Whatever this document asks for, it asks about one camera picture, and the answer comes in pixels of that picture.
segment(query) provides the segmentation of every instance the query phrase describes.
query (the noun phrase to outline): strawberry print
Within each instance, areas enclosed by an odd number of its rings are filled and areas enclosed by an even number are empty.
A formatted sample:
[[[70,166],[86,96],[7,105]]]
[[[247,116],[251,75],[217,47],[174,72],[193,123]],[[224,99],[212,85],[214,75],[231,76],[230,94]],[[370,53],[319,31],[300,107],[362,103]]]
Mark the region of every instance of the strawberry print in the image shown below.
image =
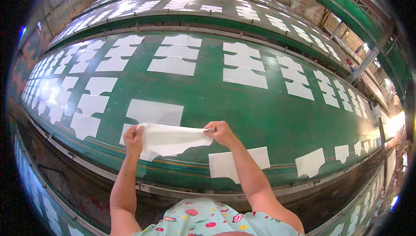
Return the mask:
[[[200,224],[200,223],[204,223],[204,222],[205,222],[205,220],[200,220],[200,221],[197,221],[197,222],[194,222],[194,223],[196,223],[198,225],[201,225],[201,226],[205,226],[207,228],[215,227],[215,225],[217,225],[215,222],[209,222],[209,223],[206,223],[205,225]]]
[[[211,227],[215,227],[215,225],[217,225],[215,222],[209,222],[209,223],[205,224],[205,227],[211,228]]]
[[[191,215],[191,216],[196,216],[198,215],[198,212],[195,209],[188,209],[185,211],[185,213]]]
[[[240,213],[238,213],[238,214],[236,214],[236,216],[234,216],[233,218],[232,218],[232,222],[234,223],[234,222],[239,222],[239,221],[241,221],[241,219],[243,218],[243,216],[242,216],[242,214],[240,214]]]
[[[176,218],[163,217],[164,221],[177,221]]]

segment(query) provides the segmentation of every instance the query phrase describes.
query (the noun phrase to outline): table surface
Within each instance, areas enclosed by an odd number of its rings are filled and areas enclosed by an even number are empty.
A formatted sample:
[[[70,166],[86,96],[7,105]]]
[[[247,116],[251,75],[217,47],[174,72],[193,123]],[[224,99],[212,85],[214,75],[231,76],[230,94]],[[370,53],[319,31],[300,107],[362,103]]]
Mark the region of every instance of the table surface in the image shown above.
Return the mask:
[[[183,127],[202,128],[209,121],[226,120],[247,149],[267,147],[271,167],[264,172],[273,187],[308,180],[308,177],[298,177],[295,159],[319,148],[323,148],[325,163],[314,178],[351,166],[379,146],[379,130],[375,127],[377,120],[367,100],[342,80],[298,57],[253,42],[195,33],[143,33],[139,35],[144,37],[140,44],[125,45],[122,50],[113,47],[120,38],[133,34],[107,36],[102,41],[75,44],[47,55],[34,68],[22,95],[27,112],[42,128],[100,166],[116,171],[121,167],[125,157],[124,147],[120,144],[123,128],[126,124],[141,122],[140,118],[135,119],[129,114],[132,100],[146,101],[150,105],[164,103],[169,107],[182,106],[179,125]],[[148,71],[154,60],[164,58],[155,54],[160,47],[166,46],[162,45],[165,37],[179,34],[188,34],[200,41],[199,47],[185,46],[186,49],[197,50],[196,59],[183,59],[195,63],[194,74]],[[100,42],[103,42],[102,46],[96,46]],[[224,64],[225,57],[236,55],[235,52],[224,51],[224,44],[236,42],[251,48],[246,47],[242,53],[251,51],[256,55],[245,55],[245,59],[263,63],[264,72],[252,70],[250,78],[260,78],[266,82],[267,88],[253,86],[241,76],[237,76],[237,79],[240,78],[237,83],[224,80],[227,69],[236,69],[235,66]],[[176,51],[170,50],[170,53],[177,57]],[[97,71],[101,63],[111,62],[111,58],[117,59],[106,70]],[[290,72],[290,67],[287,69],[281,61],[287,58],[292,59],[295,62],[292,67],[297,68],[289,75],[287,72]],[[85,71],[74,71],[80,63],[86,65]],[[120,64],[125,64],[125,67],[120,69]],[[318,80],[316,74],[319,72],[325,77]],[[62,82],[71,77],[75,77],[75,83],[72,83],[72,87],[66,85],[66,91],[62,91]],[[116,81],[111,89],[103,88],[102,93],[91,96],[91,90],[87,89],[91,77],[111,77],[116,78]],[[52,89],[54,92],[50,92],[52,90],[46,80],[56,82]],[[342,84],[345,94],[336,88],[335,81]],[[312,93],[313,100],[289,94],[289,86],[298,82],[303,85],[303,90],[306,88]],[[332,94],[330,96],[338,107],[326,103],[327,93]],[[82,96],[91,99],[89,106],[80,104]],[[58,98],[68,101],[56,107],[53,102],[56,103]],[[352,112],[345,109],[344,99]],[[55,112],[61,110],[62,115],[55,115],[51,123],[50,112],[54,107]],[[83,121],[86,121],[85,125],[88,125],[87,121],[98,122],[95,135],[80,139],[80,127],[72,125],[72,122],[75,115],[81,114],[87,116],[77,120],[81,124]],[[146,122],[157,123],[158,118]],[[369,149],[356,155],[354,145],[359,140],[368,142]],[[340,145],[349,146],[349,157],[343,164],[335,159],[335,146]],[[139,160],[137,176],[142,181],[165,187],[188,188],[193,192],[239,191],[240,186],[231,179],[210,176],[208,154],[226,151],[225,147],[213,142],[210,146],[189,148],[177,156],[157,157],[153,161]]]

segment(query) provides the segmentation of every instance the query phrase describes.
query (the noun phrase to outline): worker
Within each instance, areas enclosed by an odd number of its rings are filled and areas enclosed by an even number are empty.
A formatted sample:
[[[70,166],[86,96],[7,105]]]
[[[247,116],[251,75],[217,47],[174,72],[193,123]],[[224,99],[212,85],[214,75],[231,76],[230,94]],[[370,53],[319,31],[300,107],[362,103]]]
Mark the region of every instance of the worker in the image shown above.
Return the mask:
[[[185,199],[165,212],[163,220],[142,230],[135,219],[136,167],[144,127],[131,126],[123,135],[126,158],[110,195],[111,236],[298,236],[300,219],[276,199],[260,167],[225,121],[212,121],[204,134],[231,150],[242,190],[252,212],[241,214],[208,198]]]

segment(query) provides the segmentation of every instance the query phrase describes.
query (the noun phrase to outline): window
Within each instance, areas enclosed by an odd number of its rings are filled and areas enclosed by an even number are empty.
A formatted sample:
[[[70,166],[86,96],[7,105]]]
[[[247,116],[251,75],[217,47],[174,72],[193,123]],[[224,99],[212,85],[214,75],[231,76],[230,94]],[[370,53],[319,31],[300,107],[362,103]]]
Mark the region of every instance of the window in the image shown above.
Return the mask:
[[[332,13],[331,12],[331,16],[333,17],[333,18],[335,18],[337,21],[338,21],[338,23],[340,23],[341,22],[341,19],[339,18],[339,17],[337,17],[334,13]]]

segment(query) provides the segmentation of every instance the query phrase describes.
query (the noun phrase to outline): dress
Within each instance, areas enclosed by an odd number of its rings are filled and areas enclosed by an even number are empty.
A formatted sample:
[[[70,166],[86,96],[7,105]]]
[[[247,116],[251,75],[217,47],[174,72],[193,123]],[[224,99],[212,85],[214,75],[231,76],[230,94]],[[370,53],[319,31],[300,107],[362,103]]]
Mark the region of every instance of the dress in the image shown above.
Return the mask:
[[[208,198],[185,199],[165,212],[163,220],[133,236],[212,236],[244,231],[255,236],[299,236],[292,226],[262,212],[238,213]]]

